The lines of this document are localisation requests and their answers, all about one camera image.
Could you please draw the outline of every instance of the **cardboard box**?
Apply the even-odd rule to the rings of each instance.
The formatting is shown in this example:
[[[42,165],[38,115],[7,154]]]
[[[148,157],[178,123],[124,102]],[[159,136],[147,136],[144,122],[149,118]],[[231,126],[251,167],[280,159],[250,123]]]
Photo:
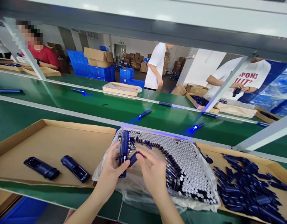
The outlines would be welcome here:
[[[113,64],[112,52],[100,51],[92,48],[84,48],[84,57],[88,58],[88,64],[100,68],[107,68]]]
[[[194,93],[196,96],[203,97],[209,89],[200,85],[187,84],[186,91],[188,93]]]
[[[258,117],[258,118],[260,118],[261,120],[267,122],[268,124],[272,124],[273,122],[276,122],[276,121],[273,120],[273,119],[271,119],[271,118],[266,117],[266,116],[263,115],[263,114],[261,114],[261,113],[260,113],[261,111],[266,112],[266,113],[269,113],[269,114],[272,115],[273,117],[276,117],[276,118],[278,118],[278,119],[281,119],[281,117],[279,117],[279,116],[277,116],[277,115],[275,115],[275,114],[273,114],[273,113],[270,113],[269,111],[266,111],[266,110],[264,110],[264,109],[262,109],[262,108],[260,108],[260,107],[254,107],[254,108],[257,110],[257,112],[256,112],[256,117]]]
[[[249,107],[248,105],[237,101],[227,99],[227,104],[218,102],[214,108],[219,109],[220,112],[233,114],[242,117],[252,118],[255,116],[257,110]]]
[[[199,105],[191,96],[196,96],[194,93],[186,93],[185,96],[191,101],[191,103],[195,106],[196,109],[203,110],[205,107]],[[210,110],[211,113],[219,113],[219,109],[212,108]]]
[[[137,96],[137,91],[136,92],[131,92],[131,91],[124,91],[124,90],[119,90],[119,89],[113,89],[109,88],[108,85],[114,85],[118,87],[122,87],[125,89],[135,89],[138,90],[140,87],[139,86],[133,86],[133,85],[128,85],[124,83],[119,83],[119,82],[109,82],[106,85],[103,86],[103,90],[107,92],[114,92],[114,93],[119,93],[119,94],[124,94],[124,95],[129,95],[129,96]]]
[[[170,94],[184,96],[186,95],[186,89],[183,86],[183,84],[179,84],[176,88],[173,89],[173,91]]]
[[[45,77],[50,77],[50,76],[61,76],[61,73],[59,71],[56,71],[54,69],[51,68],[47,68],[47,67],[40,67],[40,69],[43,71],[43,74]],[[30,75],[36,76],[37,74],[35,73],[35,71],[33,70],[32,67],[26,67],[23,68],[22,70]]]
[[[268,159],[262,159],[247,153],[242,153],[242,152],[237,152],[234,150],[229,150],[229,149],[224,149],[224,148],[219,148],[219,147],[214,147],[206,144],[202,144],[197,142],[196,145],[200,147],[202,153],[204,155],[208,155],[210,158],[213,159],[213,163],[209,164],[211,169],[214,169],[214,166],[219,167],[223,172],[227,173],[226,171],[226,166],[231,168],[233,170],[233,173],[236,173],[236,170],[234,170],[231,165],[226,161],[226,159],[223,158],[223,154],[226,155],[232,155],[232,156],[240,156],[249,159],[251,162],[255,162],[257,166],[259,167],[259,173],[266,174],[270,173],[276,178],[280,179],[282,182],[284,182],[287,185],[287,170],[283,168],[280,164],[277,162],[273,162]],[[278,200],[282,203],[283,206],[278,206],[279,208],[279,213],[287,220],[287,191],[283,191],[277,188],[269,187],[269,190],[273,191],[276,193],[277,197],[279,198]],[[243,217],[248,217],[260,222],[261,221],[257,217],[252,217],[252,216],[247,216],[245,214],[239,213],[239,212],[233,212],[225,208],[223,203],[221,202],[221,207],[219,208],[220,210],[227,211],[239,216]]]
[[[60,160],[69,155],[93,174],[115,133],[116,129],[109,127],[41,119],[0,142],[0,180],[92,188],[91,178],[81,183]],[[56,167],[59,176],[48,180],[24,165],[31,156]]]

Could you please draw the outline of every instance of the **transparent plastic bag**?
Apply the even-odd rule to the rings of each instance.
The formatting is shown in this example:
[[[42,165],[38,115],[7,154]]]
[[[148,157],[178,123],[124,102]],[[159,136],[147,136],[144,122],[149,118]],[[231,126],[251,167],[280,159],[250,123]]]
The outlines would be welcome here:
[[[163,133],[152,132],[152,131],[147,131],[147,130],[142,130],[142,129],[120,128],[117,131],[115,137],[113,138],[111,145],[113,145],[114,143],[118,141],[118,136],[123,130],[133,130],[133,131],[139,131],[139,132],[164,135]],[[165,135],[165,136],[180,139],[180,137],[173,136],[173,135]],[[203,203],[200,201],[195,201],[193,198],[189,198],[183,195],[180,196],[176,191],[173,191],[170,189],[168,189],[168,193],[180,213],[185,211],[187,208],[194,209],[194,210],[206,210],[206,211],[217,212],[217,209],[220,207],[221,204],[220,204],[219,196],[217,193],[217,183],[216,183],[215,176],[211,170],[211,167],[204,160],[204,158],[200,154],[197,147],[193,143],[192,145],[197,154],[198,161],[201,167],[203,168],[204,173],[206,174],[208,178],[208,184],[210,186],[211,192],[214,194],[214,198],[216,199],[217,204],[207,204],[207,203]],[[107,152],[105,153],[103,160],[99,163],[98,167],[96,168],[93,174],[93,177],[92,177],[93,181],[98,181],[99,179],[99,176],[103,168],[103,163],[107,157]],[[132,169],[127,170],[126,178],[118,180],[118,184],[115,190],[122,193],[122,199],[125,203],[132,205],[134,207],[143,209],[147,212],[158,213],[159,211],[158,209],[156,209],[155,202],[150,196],[150,194],[148,193],[146,186],[144,184],[141,169],[139,169],[138,166],[136,168],[136,166],[134,165],[132,166]]]

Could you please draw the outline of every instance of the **door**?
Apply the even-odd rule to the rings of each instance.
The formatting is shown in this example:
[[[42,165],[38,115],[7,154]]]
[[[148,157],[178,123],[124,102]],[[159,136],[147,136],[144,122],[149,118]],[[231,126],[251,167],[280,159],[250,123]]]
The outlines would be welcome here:
[[[87,36],[84,35],[84,34],[79,33],[79,38],[80,38],[80,41],[81,41],[82,49],[83,49],[83,51],[84,51],[84,48],[85,48],[85,47],[89,47],[89,46],[88,46]]]
[[[126,46],[115,44],[114,45],[115,62],[120,63],[121,56],[126,54]]]
[[[62,41],[65,45],[66,50],[76,50],[75,42],[72,36],[71,30],[63,28],[61,26],[58,27]]]

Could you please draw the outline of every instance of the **red shirt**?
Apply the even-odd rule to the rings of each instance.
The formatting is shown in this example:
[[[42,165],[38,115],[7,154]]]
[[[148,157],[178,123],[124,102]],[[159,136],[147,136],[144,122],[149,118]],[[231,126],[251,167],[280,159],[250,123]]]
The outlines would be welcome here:
[[[28,46],[28,49],[30,50],[32,56],[35,59],[44,63],[57,66],[58,70],[60,71],[60,62],[58,60],[58,56],[54,53],[53,50],[51,50],[45,45],[41,50],[34,50],[33,46]]]

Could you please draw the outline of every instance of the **dark hair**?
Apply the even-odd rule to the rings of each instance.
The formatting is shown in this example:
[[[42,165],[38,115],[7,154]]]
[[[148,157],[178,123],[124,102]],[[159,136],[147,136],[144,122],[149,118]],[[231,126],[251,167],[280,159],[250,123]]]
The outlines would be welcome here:
[[[33,37],[37,37],[42,40],[43,34],[40,32],[39,29],[36,29],[33,25],[31,25],[30,21],[17,20],[16,24],[24,26],[24,28],[27,29],[33,35]]]

